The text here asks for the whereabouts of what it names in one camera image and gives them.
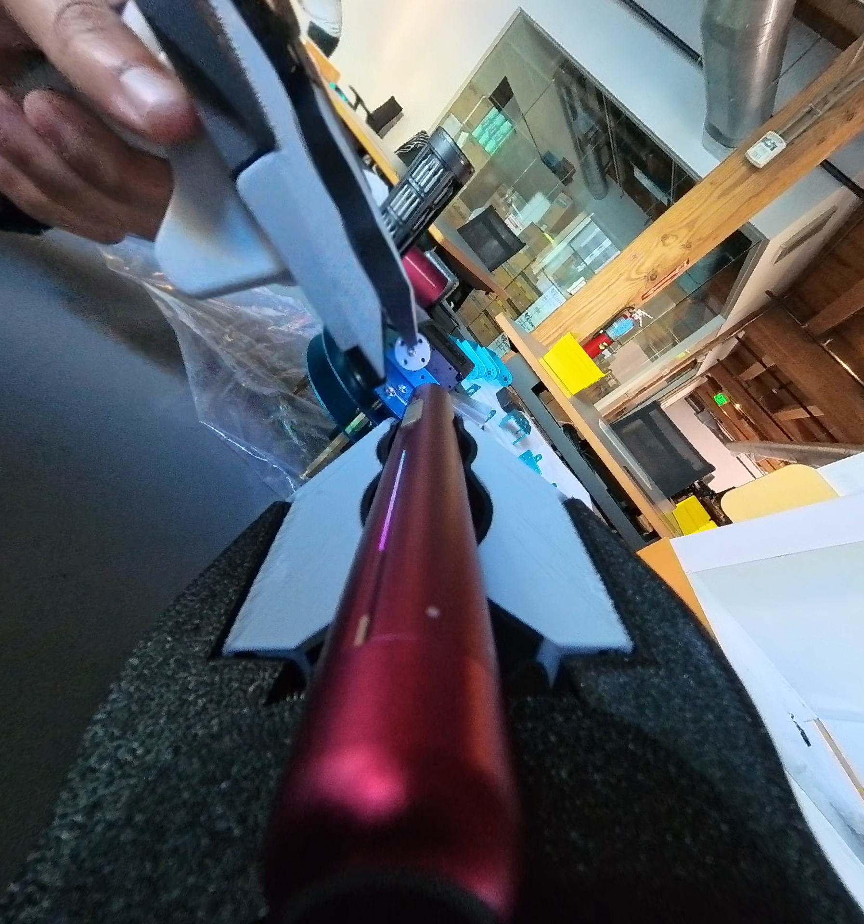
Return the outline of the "wooden ceiling beam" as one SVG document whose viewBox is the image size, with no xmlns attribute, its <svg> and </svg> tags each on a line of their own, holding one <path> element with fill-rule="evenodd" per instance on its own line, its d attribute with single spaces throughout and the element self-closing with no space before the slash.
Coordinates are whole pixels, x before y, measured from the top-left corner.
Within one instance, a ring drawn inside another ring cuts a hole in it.
<svg viewBox="0 0 864 924">
<path fill-rule="evenodd" d="M 744 153 L 770 130 L 787 148 L 756 169 Z M 623 308 L 643 306 L 863 131 L 864 45 L 855 44 L 540 323 L 534 337 L 545 347 L 567 333 L 581 339 Z"/>
</svg>

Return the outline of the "black chair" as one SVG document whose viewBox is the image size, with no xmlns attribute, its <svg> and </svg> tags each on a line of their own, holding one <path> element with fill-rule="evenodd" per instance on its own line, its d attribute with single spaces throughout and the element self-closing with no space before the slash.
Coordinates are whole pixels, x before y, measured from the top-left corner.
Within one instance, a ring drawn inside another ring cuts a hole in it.
<svg viewBox="0 0 864 924">
<path fill-rule="evenodd" d="M 363 110 L 368 127 L 380 138 L 385 137 L 392 130 L 392 127 L 403 117 L 402 106 L 394 95 L 372 110 L 369 109 L 367 102 L 362 98 L 356 88 L 350 85 L 348 87 L 347 99 L 355 112 Z"/>
</svg>

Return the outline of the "red fire extinguisher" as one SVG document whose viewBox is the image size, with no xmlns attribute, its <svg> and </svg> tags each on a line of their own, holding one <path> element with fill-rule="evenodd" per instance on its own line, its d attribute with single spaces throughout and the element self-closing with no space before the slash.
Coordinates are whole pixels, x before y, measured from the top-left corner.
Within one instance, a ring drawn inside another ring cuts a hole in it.
<svg viewBox="0 0 864 924">
<path fill-rule="evenodd" d="M 616 343 L 641 328 L 645 321 L 652 320 L 652 316 L 647 311 L 635 306 L 628 306 L 606 327 L 599 330 L 591 339 L 580 343 L 580 345 L 591 359 L 596 359 L 610 352 Z"/>
</svg>

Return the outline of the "white cardboard box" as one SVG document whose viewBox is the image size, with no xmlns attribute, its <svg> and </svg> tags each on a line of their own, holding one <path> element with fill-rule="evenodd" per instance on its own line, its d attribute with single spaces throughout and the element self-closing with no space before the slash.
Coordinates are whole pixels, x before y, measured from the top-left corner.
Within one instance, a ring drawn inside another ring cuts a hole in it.
<svg viewBox="0 0 864 924">
<path fill-rule="evenodd" d="M 821 502 L 673 541 L 805 819 L 864 911 L 864 452 Z"/>
</svg>

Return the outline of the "metal ventilation duct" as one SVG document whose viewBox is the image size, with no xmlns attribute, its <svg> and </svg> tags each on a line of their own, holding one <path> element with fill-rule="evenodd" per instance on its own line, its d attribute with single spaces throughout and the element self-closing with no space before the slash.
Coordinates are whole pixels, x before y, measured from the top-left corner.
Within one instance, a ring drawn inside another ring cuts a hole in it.
<svg viewBox="0 0 864 924">
<path fill-rule="evenodd" d="M 705 131 L 735 149 L 768 122 L 794 1 L 707 1 L 701 23 Z"/>
</svg>

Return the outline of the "small yellow storage bin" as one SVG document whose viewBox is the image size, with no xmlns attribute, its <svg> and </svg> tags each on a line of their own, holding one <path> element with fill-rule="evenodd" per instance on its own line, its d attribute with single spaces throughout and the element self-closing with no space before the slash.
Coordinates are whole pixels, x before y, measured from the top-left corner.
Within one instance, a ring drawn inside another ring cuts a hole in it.
<svg viewBox="0 0 864 924">
<path fill-rule="evenodd" d="M 673 509 L 673 515 L 682 536 L 688 536 L 718 527 L 718 524 L 715 522 L 715 519 L 709 513 L 708 509 L 694 494 L 690 494 L 680 500 L 680 502 L 677 502 Z"/>
</svg>

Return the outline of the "white wall sensor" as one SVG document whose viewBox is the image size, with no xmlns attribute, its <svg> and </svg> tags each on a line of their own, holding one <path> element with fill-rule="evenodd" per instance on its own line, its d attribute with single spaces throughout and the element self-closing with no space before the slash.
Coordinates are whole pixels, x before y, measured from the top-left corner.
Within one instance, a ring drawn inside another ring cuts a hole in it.
<svg viewBox="0 0 864 924">
<path fill-rule="evenodd" d="M 761 138 L 744 153 L 745 161 L 756 169 L 762 169 L 771 164 L 787 148 L 785 138 L 775 131 L 767 131 Z"/>
</svg>

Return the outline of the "black screwdriver bit holder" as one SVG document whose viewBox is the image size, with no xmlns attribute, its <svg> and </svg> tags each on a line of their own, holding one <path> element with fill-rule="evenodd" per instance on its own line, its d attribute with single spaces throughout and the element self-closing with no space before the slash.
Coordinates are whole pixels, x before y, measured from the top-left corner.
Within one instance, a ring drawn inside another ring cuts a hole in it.
<svg viewBox="0 0 864 924">
<path fill-rule="evenodd" d="M 434 224 L 473 173 L 472 163 L 460 145 L 444 127 L 437 127 L 380 205 L 387 232 L 400 256 Z"/>
</svg>

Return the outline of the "large yellow storage bin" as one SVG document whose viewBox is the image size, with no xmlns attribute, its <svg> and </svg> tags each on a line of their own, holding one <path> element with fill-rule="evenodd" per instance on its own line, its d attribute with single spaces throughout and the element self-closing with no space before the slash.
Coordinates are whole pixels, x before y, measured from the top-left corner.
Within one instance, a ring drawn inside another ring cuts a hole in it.
<svg viewBox="0 0 864 924">
<path fill-rule="evenodd" d="M 542 364 L 570 396 L 592 387 L 606 372 L 587 354 L 573 333 L 567 333 L 544 353 Z"/>
</svg>

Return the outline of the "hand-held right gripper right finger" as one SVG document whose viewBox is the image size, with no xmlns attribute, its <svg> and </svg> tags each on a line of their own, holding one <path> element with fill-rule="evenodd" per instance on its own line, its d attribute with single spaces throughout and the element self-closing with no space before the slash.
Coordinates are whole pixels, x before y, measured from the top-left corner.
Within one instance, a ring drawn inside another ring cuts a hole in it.
<svg viewBox="0 0 864 924">
<path fill-rule="evenodd" d="M 469 474 L 489 516 L 479 553 L 502 680 L 554 685 L 571 658 L 633 654 L 567 500 L 554 492 L 529 500 L 501 479 L 481 479 L 472 444 Z"/>
</svg>

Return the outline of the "yellow chair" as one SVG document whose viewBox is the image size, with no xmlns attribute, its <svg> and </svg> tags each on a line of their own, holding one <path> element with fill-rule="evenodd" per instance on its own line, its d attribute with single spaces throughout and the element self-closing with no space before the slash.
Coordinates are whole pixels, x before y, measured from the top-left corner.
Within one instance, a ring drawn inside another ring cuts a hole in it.
<svg viewBox="0 0 864 924">
<path fill-rule="evenodd" d="M 720 505 L 728 520 L 737 524 L 839 497 L 818 469 L 790 464 L 726 491 Z"/>
</svg>

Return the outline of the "blue toy robot arm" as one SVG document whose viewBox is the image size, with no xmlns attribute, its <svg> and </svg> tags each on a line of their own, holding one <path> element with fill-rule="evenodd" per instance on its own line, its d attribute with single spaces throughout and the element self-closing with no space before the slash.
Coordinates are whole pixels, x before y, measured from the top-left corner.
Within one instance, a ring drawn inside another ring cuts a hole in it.
<svg viewBox="0 0 864 924">
<path fill-rule="evenodd" d="M 337 429 L 352 442 L 385 420 L 400 420 L 416 388 L 433 384 L 452 391 L 474 371 L 474 361 L 461 345 L 431 321 L 420 326 L 413 346 L 388 327 L 384 361 L 384 381 L 369 387 L 357 375 L 354 360 L 327 331 L 308 345 L 310 387 Z"/>
</svg>

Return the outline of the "clear plastic bag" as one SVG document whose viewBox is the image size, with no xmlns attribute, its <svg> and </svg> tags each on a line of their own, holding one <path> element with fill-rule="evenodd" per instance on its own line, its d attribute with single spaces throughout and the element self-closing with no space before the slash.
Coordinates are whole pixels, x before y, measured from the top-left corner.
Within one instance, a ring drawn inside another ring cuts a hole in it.
<svg viewBox="0 0 864 924">
<path fill-rule="evenodd" d="M 165 279 L 150 243 L 129 237 L 99 249 L 108 268 L 138 283 L 174 331 L 199 421 L 279 500 L 290 500 L 335 435 L 307 372 L 319 324 L 285 287 L 193 298 Z"/>
</svg>

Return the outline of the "red cylindrical screwdriver case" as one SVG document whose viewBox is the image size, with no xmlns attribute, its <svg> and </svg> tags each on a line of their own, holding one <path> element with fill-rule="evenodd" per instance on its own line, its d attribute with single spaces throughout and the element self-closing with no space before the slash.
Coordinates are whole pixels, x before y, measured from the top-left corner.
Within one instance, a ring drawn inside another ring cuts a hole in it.
<svg viewBox="0 0 864 924">
<path fill-rule="evenodd" d="M 434 250 L 413 246 L 403 255 L 402 261 L 420 308 L 435 306 L 451 295 L 459 285 L 457 276 Z"/>
</svg>

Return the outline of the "red electric screwdriver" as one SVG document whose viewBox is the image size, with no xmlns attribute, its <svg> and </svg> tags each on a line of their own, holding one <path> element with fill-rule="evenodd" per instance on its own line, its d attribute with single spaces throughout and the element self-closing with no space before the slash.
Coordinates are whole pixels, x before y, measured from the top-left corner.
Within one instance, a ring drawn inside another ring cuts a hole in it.
<svg viewBox="0 0 864 924">
<path fill-rule="evenodd" d="M 264 849 L 267 922 L 509 922 L 521 808 L 456 416 L 397 428 Z"/>
</svg>

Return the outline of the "person's left hand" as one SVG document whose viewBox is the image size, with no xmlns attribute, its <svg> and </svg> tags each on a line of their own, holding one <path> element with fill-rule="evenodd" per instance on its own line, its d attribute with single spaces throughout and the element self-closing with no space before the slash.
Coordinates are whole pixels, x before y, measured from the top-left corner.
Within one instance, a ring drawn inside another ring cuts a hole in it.
<svg viewBox="0 0 864 924">
<path fill-rule="evenodd" d="M 173 189 L 155 150 L 199 125 L 124 6 L 0 1 L 0 192 L 39 223 L 101 244 L 155 238 Z"/>
</svg>

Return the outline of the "glass partition window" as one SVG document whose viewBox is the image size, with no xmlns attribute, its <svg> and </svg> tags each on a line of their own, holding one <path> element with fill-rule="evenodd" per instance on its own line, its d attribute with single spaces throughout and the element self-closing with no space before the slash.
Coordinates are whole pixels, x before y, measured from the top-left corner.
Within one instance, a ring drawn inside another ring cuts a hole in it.
<svg viewBox="0 0 864 924">
<path fill-rule="evenodd" d="M 530 17 L 519 12 L 443 117 L 474 173 L 445 212 L 456 232 L 492 205 L 526 246 L 489 272 L 503 292 L 458 308 L 481 345 L 510 344 L 595 278 L 695 180 Z"/>
</svg>

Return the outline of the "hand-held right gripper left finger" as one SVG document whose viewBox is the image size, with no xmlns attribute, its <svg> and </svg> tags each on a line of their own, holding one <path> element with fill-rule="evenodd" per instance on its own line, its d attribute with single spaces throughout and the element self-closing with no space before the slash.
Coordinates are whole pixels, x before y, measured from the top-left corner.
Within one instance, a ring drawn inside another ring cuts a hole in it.
<svg viewBox="0 0 864 924">
<path fill-rule="evenodd" d="M 307 661 L 340 601 L 361 538 L 361 500 L 380 473 L 386 422 L 302 486 L 253 580 L 222 653 Z"/>
</svg>

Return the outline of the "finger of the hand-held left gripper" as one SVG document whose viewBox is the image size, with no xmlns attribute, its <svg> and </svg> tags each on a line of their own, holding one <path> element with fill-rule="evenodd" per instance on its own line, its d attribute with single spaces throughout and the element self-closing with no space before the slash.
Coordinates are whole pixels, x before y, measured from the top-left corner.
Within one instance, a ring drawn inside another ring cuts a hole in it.
<svg viewBox="0 0 864 924">
<path fill-rule="evenodd" d="M 293 16 L 267 2 L 211 6 L 272 139 L 237 174 L 241 201 L 358 372 L 383 372 L 385 321 L 414 332 L 413 294 L 334 95 Z"/>
<path fill-rule="evenodd" d="M 169 151 L 174 188 L 156 234 L 156 260 L 177 290 L 214 297 L 260 285 L 291 284 L 211 141 Z"/>
</svg>

